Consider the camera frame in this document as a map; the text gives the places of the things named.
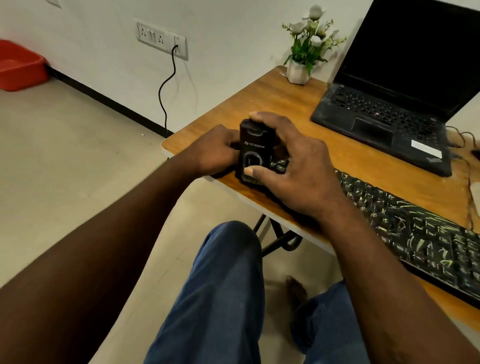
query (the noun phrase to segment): floor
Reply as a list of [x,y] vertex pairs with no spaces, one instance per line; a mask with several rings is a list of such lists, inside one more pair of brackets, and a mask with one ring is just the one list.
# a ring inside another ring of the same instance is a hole
[[[56,80],[17,93],[0,91],[0,286],[160,165],[165,160],[162,141]],[[253,227],[259,217],[211,183],[196,180],[170,214],[138,284],[91,363],[142,363],[204,236],[221,222],[240,220]],[[274,238],[268,224],[259,233],[263,243]],[[303,361],[289,340],[283,285],[288,274],[304,283],[309,295],[340,279],[336,259],[309,242],[264,259],[263,363]],[[480,334],[455,323],[480,348]]]

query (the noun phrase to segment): potted plant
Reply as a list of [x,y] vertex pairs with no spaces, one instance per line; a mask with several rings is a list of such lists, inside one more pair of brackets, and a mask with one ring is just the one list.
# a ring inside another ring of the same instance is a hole
[[301,22],[282,24],[293,37],[292,53],[283,64],[287,66],[287,78],[293,84],[304,85],[310,78],[318,62],[328,62],[325,53],[346,41],[336,38],[338,30],[333,28],[333,20],[325,24],[320,22],[324,11],[319,5],[313,5]]

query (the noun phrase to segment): person's right hand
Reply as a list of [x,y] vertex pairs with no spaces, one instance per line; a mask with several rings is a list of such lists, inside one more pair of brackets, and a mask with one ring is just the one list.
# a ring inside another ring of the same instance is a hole
[[345,199],[324,141],[304,136],[285,116],[271,112],[251,112],[249,116],[276,130],[290,162],[285,174],[250,166],[245,168],[246,175],[266,186],[286,206],[316,219]]

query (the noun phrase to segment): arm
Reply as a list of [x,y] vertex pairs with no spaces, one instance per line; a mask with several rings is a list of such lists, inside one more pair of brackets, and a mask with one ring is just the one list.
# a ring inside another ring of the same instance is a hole
[[276,129],[291,161],[284,175],[255,166],[245,173],[318,221],[336,251],[370,360],[480,363],[477,350],[343,195],[326,144],[302,135],[287,118],[264,112],[250,117]]
[[88,363],[134,288],[170,211],[196,178],[238,160],[217,126],[72,231],[0,290],[0,363]]

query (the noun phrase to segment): desk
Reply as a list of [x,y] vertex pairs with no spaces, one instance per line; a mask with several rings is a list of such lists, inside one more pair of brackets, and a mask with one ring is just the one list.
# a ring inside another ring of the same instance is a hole
[[[311,79],[305,86],[290,84],[283,74],[285,67],[275,67],[243,90],[199,117],[162,143],[169,157],[178,154],[217,124],[238,129],[250,111],[271,111],[285,115],[305,135],[323,139],[335,168],[417,204],[429,211],[467,226],[467,166],[464,161],[452,162],[453,175],[442,178],[407,162],[373,149],[365,144],[333,132],[310,121],[313,110],[328,89],[322,81]],[[472,181],[480,181],[480,162],[469,150],[458,150],[472,165]],[[207,178],[241,201],[334,254],[332,246],[319,233],[302,227],[279,205],[263,193],[241,184],[233,172],[219,179]],[[477,232],[480,219],[473,216]],[[417,278],[427,293],[451,317],[480,331],[480,310],[445,291]]]

